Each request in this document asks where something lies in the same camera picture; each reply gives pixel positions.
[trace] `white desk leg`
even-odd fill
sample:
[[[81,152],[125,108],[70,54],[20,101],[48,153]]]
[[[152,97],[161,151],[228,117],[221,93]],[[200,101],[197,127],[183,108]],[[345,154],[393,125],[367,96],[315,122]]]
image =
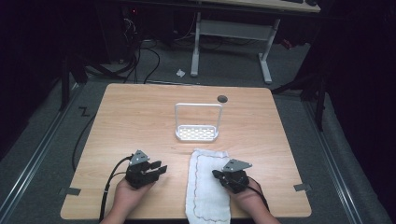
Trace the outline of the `white desk leg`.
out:
[[[192,53],[192,62],[191,62],[192,77],[198,77],[200,32],[201,32],[201,12],[197,12],[197,22],[195,27],[195,45],[194,45],[194,52]]]
[[[280,19],[277,19],[274,23],[274,26],[271,29],[264,53],[259,53],[260,65],[262,66],[262,75],[264,76],[264,82],[266,84],[272,83],[270,70],[268,69],[268,64],[267,64],[267,57],[268,57],[268,53],[270,52],[271,46],[274,42],[274,38],[279,23],[280,23]]]

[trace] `gray carpet floor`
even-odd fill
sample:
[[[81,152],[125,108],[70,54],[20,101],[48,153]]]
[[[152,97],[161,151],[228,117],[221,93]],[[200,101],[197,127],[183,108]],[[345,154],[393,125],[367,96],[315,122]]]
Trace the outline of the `gray carpet floor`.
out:
[[[273,83],[266,85],[263,83],[257,58],[262,43],[253,42],[244,45],[241,43],[245,42],[232,40],[221,45],[217,43],[202,45],[199,76],[190,77],[192,46],[189,41],[177,42],[172,47],[148,41],[144,47],[155,50],[160,56],[160,64],[149,77],[148,83],[274,89],[294,79],[309,50],[309,45],[298,46],[294,49],[284,49],[282,46],[273,45],[268,58]],[[150,50],[141,50],[140,62],[136,69],[138,83],[142,83],[158,62],[156,54]],[[122,66],[107,65],[109,69],[114,70]],[[186,75],[178,77],[176,75],[178,69],[185,71]],[[131,75],[128,83],[134,83],[133,76],[134,74]],[[79,86],[73,91],[74,100],[49,142],[44,160],[39,163],[28,187],[18,199],[16,206],[11,209],[12,213],[7,218],[7,223],[97,223],[97,220],[63,220],[60,217],[60,211],[64,195],[59,192],[61,188],[67,188],[71,183],[72,160],[78,163],[90,129],[84,132],[80,141],[78,137],[96,113],[106,86],[111,82],[119,81],[90,76],[86,85]],[[323,116],[324,132],[318,135],[316,126],[312,124],[312,116],[307,111],[311,103],[301,102],[298,93],[298,91],[286,91],[275,95],[274,98],[301,178],[305,184],[312,187],[307,192],[312,215],[305,218],[280,218],[280,221],[282,223],[352,223],[340,199],[337,187],[334,185],[331,171],[323,154],[323,142],[320,140],[320,135],[324,136],[329,145],[339,171],[348,186],[350,196],[358,208],[361,221],[357,223],[391,223],[349,148],[333,113],[329,97],[326,98]],[[60,99],[61,86],[58,84],[48,99],[33,114],[18,142],[1,161],[0,202],[7,199],[47,129],[57,116],[61,105]],[[87,108],[88,117],[81,116],[82,107]],[[77,147],[77,153],[73,158],[75,147]],[[175,221],[165,220],[161,223],[172,222]]]

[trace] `white towel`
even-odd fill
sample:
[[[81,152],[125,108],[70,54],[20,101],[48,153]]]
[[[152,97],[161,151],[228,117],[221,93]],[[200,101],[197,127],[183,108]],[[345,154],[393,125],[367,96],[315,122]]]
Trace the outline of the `white towel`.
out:
[[[190,224],[229,224],[230,196],[213,176],[229,161],[226,151],[196,148],[191,155],[186,215]]]

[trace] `towel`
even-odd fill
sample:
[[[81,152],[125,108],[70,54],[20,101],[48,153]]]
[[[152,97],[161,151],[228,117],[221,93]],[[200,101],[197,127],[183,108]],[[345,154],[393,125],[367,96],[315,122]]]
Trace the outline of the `towel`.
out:
[[[192,153],[186,197],[186,215],[191,224],[230,223],[230,196],[212,174],[229,160],[226,151],[196,148]]]

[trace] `tape piece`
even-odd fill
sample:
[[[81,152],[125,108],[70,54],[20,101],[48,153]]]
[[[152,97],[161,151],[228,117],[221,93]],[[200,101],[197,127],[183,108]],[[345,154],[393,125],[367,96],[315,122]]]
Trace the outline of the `tape piece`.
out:
[[[80,192],[81,192],[81,189],[61,188],[61,190],[59,190],[59,195],[70,194],[70,195],[78,196]]]
[[[294,189],[296,191],[305,190],[305,192],[308,192],[312,188],[311,188],[311,186],[309,184],[300,184],[300,185],[294,185]]]

